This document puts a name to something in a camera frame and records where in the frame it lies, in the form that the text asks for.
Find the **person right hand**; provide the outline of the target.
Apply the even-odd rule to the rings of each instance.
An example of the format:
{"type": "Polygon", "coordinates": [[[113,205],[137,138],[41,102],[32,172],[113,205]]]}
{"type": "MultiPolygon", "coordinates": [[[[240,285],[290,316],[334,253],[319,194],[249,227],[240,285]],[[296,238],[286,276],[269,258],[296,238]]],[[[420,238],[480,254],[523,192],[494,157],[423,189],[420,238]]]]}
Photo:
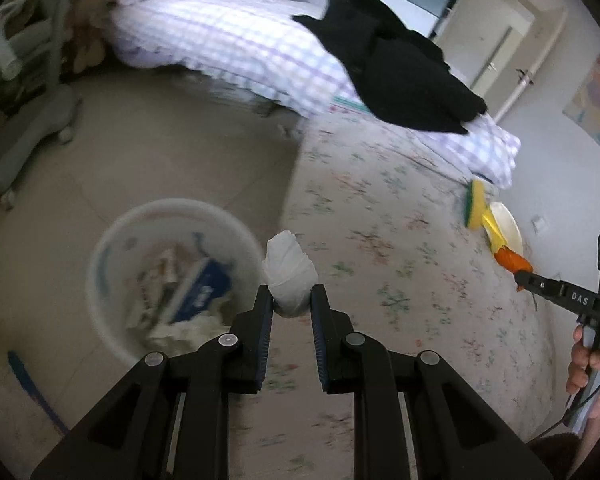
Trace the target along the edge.
{"type": "Polygon", "coordinates": [[[571,362],[568,366],[566,391],[576,394],[588,384],[586,369],[600,370],[600,350],[592,351],[583,344],[584,327],[578,325],[573,332],[574,345],[571,349],[571,362]]]}

